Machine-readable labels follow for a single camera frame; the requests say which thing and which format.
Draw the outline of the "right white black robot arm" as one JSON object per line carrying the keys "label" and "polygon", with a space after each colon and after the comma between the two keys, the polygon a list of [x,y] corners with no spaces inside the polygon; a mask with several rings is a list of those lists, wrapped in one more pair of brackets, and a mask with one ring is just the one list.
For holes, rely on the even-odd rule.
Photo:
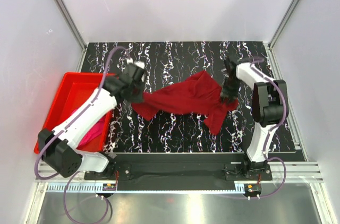
{"label": "right white black robot arm", "polygon": [[226,58],[224,65],[227,77],[220,93],[221,102],[230,104],[237,100],[241,83],[252,90],[251,115],[254,131],[246,151],[249,162],[241,166],[243,177],[249,180],[260,174],[257,163],[267,161],[272,138],[289,114],[286,82],[275,80],[256,68],[256,64],[263,61],[262,58],[252,61]]}

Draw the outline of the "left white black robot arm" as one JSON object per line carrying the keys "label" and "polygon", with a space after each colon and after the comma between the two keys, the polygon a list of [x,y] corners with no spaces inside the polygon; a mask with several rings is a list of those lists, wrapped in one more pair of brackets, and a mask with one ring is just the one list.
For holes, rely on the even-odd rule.
{"label": "left white black robot arm", "polygon": [[109,111],[123,100],[141,102],[145,77],[120,74],[106,79],[112,91],[96,88],[90,98],[67,120],[53,130],[43,129],[38,134],[37,161],[44,161],[58,175],[68,178],[78,171],[94,171],[102,179],[110,179],[115,167],[111,157],[101,152],[78,151],[85,134]]}

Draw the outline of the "dark red t shirt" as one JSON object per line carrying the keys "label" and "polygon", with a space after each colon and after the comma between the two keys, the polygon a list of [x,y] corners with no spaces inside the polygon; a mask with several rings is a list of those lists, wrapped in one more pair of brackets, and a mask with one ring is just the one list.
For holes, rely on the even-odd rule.
{"label": "dark red t shirt", "polygon": [[202,114],[210,133],[217,135],[227,113],[234,111],[239,102],[221,100],[222,87],[206,71],[196,73],[186,80],[166,86],[153,93],[145,92],[142,103],[132,103],[132,109],[150,121],[159,111],[166,113]]}

